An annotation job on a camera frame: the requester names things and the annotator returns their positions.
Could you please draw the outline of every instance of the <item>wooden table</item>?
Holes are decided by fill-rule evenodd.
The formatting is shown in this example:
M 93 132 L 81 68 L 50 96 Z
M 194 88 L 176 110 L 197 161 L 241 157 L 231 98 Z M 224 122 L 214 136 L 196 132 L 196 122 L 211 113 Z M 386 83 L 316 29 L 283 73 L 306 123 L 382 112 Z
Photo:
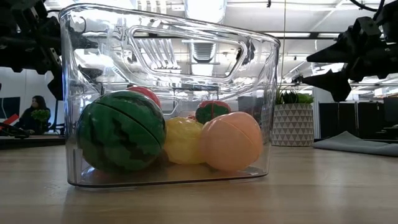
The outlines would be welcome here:
M 243 182 L 76 189 L 63 146 L 0 151 L 0 223 L 398 223 L 398 159 L 272 149 Z

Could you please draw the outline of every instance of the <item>clear plastic bin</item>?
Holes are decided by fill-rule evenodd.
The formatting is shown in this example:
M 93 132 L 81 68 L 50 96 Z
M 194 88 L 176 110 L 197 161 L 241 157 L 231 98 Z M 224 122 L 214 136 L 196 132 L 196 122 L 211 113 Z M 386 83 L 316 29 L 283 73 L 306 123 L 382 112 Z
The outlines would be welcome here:
M 60 23 L 70 184 L 268 174 L 276 38 L 96 4 Z

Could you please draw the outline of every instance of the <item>ceiling duct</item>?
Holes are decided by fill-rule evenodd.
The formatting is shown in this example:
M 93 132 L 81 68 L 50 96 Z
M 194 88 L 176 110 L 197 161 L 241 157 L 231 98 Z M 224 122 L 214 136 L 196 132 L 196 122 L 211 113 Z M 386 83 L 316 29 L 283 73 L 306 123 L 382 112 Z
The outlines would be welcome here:
M 185 17 L 187 18 L 223 23 L 226 0 L 184 0 L 184 6 Z M 198 63 L 210 63 L 216 55 L 217 46 L 211 43 L 192 43 L 190 44 L 190 49 L 193 59 Z

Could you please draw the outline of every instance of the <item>patterned planter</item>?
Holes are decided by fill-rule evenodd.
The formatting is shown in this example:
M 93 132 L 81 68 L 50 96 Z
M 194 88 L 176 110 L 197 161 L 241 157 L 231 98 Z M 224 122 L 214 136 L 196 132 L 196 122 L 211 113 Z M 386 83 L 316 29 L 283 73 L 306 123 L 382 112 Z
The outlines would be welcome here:
M 311 146 L 312 106 L 307 103 L 276 105 L 272 125 L 273 146 Z

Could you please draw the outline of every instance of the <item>woman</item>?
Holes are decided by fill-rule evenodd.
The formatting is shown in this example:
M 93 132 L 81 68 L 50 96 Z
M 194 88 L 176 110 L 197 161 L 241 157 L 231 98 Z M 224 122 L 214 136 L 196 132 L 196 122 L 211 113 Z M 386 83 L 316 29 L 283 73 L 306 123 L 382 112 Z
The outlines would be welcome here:
M 43 134 L 49 130 L 49 119 L 50 109 L 46 107 L 43 96 L 34 96 L 32 105 L 25 110 L 15 127 L 30 134 Z

